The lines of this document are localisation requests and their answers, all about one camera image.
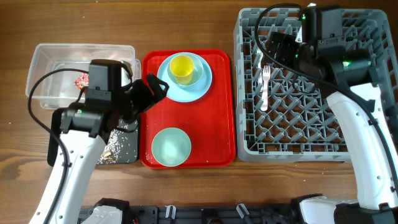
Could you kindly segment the light blue plate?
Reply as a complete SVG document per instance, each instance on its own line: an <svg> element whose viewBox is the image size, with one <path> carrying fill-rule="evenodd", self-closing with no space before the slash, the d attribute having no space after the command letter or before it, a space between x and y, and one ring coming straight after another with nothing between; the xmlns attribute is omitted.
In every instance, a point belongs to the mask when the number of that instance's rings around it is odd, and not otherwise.
<svg viewBox="0 0 398 224"><path fill-rule="evenodd" d="M171 56L166 58L160 65L157 72L157 77L169 85L169 90L167 92L167 97L169 99L180 103L189 103L200 99L210 89L213 79L213 74L210 65L203 57L197 54L194 55L198 56L203 64L203 75L201 77L201 80L196 85L190 88L180 88L170 79L167 65L170 61Z"/></svg>

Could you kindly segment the white plastic spoon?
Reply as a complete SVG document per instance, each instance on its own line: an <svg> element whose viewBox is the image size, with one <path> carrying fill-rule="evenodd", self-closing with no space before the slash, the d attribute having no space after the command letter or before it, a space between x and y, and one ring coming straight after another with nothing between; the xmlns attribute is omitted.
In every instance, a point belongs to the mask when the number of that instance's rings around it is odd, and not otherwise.
<svg viewBox="0 0 398 224"><path fill-rule="evenodd" d="M257 78L258 84L263 84L262 66L261 66L262 58L263 58L263 53L259 49L257 49L254 64L257 68L255 77Z"/></svg>

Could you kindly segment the white plastic fork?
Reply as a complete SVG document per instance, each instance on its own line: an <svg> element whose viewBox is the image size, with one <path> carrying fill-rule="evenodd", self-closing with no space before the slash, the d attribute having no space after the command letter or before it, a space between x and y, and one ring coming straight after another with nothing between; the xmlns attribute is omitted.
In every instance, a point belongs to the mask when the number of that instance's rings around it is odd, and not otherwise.
<svg viewBox="0 0 398 224"><path fill-rule="evenodd" d="M271 66L265 65L262 70L262 105L261 111L267 111L268 109L268 83L271 77Z"/></svg>

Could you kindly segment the yellow plastic cup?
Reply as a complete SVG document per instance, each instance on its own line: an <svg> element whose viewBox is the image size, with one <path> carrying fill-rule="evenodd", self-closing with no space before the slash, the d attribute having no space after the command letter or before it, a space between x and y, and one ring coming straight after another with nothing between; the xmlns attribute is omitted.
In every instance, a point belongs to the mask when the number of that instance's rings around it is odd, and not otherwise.
<svg viewBox="0 0 398 224"><path fill-rule="evenodd" d="M189 56L179 54L171 59L169 68L177 83L188 85L193 78L194 65Z"/></svg>

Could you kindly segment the light blue small bowl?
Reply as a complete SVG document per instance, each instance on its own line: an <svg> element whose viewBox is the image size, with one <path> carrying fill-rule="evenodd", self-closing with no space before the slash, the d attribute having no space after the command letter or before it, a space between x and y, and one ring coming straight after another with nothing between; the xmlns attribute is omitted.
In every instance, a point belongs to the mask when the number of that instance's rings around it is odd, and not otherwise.
<svg viewBox="0 0 398 224"><path fill-rule="evenodd" d="M169 68L169 64L170 64L171 59L174 56L179 55L179 54L189 56L193 60L193 62L195 64L194 65L195 68L194 68L194 71L193 71L193 78L192 78L191 82L188 85L181 85L181 84L177 83L176 80L174 79L174 76L172 75L172 72L170 71L170 68ZM199 57L194 55L194 54L189 54L189 53L185 53L185 52L179 53L179 54L173 55L170 58L170 61L169 61L168 65L167 65L169 77L180 88L193 87L194 85L196 85L201 80L201 77L203 75L203 64L202 64L201 60L199 59Z"/></svg>

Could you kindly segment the red snack wrapper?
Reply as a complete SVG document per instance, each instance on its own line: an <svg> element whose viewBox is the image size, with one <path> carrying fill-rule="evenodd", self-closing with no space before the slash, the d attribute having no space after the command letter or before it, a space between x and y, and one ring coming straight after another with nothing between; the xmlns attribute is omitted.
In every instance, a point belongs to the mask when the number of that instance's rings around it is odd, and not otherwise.
<svg viewBox="0 0 398 224"><path fill-rule="evenodd" d="M87 87L89 84L89 75L87 73L82 73L75 81L74 85L79 89Z"/></svg>

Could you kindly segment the green bowl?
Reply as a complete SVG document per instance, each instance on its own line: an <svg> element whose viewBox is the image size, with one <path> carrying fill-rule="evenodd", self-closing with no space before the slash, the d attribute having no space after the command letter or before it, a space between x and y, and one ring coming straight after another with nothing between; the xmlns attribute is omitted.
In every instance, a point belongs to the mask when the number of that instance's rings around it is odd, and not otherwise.
<svg viewBox="0 0 398 224"><path fill-rule="evenodd" d="M192 142L179 128L165 128L158 132L151 145L154 159L166 167L182 165L190 156Z"/></svg>

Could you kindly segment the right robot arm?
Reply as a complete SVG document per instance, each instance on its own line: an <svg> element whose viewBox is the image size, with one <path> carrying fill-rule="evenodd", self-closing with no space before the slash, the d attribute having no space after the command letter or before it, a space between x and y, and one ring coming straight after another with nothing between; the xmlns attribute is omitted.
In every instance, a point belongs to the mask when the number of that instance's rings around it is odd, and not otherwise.
<svg viewBox="0 0 398 224"><path fill-rule="evenodd" d="M322 195L297 200L302 223L396 223L397 151L382 107L377 72L367 50L349 50L342 35L300 44L273 32L265 56L315 82L342 130L357 185L354 201Z"/></svg>

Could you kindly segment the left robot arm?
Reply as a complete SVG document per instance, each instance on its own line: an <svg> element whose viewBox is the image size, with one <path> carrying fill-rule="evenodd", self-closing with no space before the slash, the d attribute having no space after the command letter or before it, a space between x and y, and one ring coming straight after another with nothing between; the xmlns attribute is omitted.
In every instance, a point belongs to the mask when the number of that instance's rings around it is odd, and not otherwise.
<svg viewBox="0 0 398 224"><path fill-rule="evenodd" d="M144 111L163 100L166 82L153 74L126 86L110 81L105 89L89 85L81 90L85 102L60 108L59 132L48 129L58 144L55 162L31 223L76 223L88 182L119 120L133 123Z"/></svg>

